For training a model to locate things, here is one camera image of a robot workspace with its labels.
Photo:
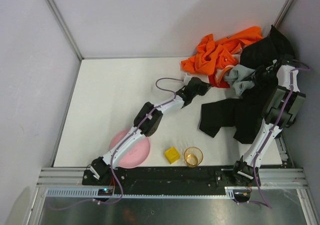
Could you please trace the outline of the grey light blue cloth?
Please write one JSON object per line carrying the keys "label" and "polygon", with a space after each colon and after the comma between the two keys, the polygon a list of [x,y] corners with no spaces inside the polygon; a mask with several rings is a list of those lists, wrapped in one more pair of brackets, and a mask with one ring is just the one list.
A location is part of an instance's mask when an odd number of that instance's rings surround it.
{"label": "grey light blue cloth", "polygon": [[223,79],[234,89],[237,96],[241,96],[243,92],[255,86],[255,82],[251,78],[254,72],[254,69],[237,64],[223,75]]}

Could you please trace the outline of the black cloth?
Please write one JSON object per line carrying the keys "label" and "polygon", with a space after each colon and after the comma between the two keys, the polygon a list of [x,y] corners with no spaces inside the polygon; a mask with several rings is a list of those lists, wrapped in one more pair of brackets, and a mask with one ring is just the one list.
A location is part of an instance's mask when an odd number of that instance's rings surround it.
{"label": "black cloth", "polygon": [[[244,48],[238,65],[256,70],[273,65],[286,54],[296,56],[290,41],[272,26],[267,37]],[[263,108],[277,85],[276,78],[270,83],[255,85],[236,98],[202,104],[199,130],[213,138],[222,127],[235,127],[235,140],[253,143],[262,125]]]}

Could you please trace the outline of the red cloth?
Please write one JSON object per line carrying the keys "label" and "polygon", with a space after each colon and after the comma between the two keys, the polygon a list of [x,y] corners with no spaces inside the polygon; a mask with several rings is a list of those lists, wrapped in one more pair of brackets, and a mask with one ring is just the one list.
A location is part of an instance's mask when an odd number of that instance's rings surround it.
{"label": "red cloth", "polygon": [[224,80],[225,73],[226,71],[219,70],[219,69],[216,70],[214,74],[208,76],[209,83],[216,88],[223,88],[223,89],[230,88],[230,85],[228,84],[228,82]]}

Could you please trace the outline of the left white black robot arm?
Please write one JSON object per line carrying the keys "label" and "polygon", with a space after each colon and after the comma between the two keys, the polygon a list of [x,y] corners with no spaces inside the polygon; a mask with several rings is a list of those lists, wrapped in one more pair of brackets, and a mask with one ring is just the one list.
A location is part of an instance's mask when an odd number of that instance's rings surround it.
{"label": "left white black robot arm", "polygon": [[[162,88],[158,82],[163,80],[179,81],[183,86],[177,90]],[[184,78],[162,77],[155,82],[155,87],[161,91],[171,93],[171,97],[153,104],[146,102],[133,120],[133,126],[125,136],[107,153],[94,159],[89,167],[93,179],[102,182],[110,175],[115,175],[114,169],[119,166],[121,159],[139,142],[151,137],[158,129],[164,115],[176,112],[188,106],[195,97],[204,96],[212,84],[202,81],[198,77],[185,75]]]}

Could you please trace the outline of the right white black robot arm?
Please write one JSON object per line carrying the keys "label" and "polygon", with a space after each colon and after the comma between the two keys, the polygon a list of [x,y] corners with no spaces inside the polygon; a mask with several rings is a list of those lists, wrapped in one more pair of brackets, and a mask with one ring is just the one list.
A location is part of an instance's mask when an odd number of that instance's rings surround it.
{"label": "right white black robot arm", "polygon": [[268,74],[274,73],[278,84],[271,93],[262,110],[262,124],[250,148],[236,161],[232,170],[232,182],[246,186],[258,178],[262,158],[270,144],[285,127],[291,126],[305,102],[306,95],[298,88],[297,76],[302,64],[293,56],[285,54],[273,65],[266,68]]}

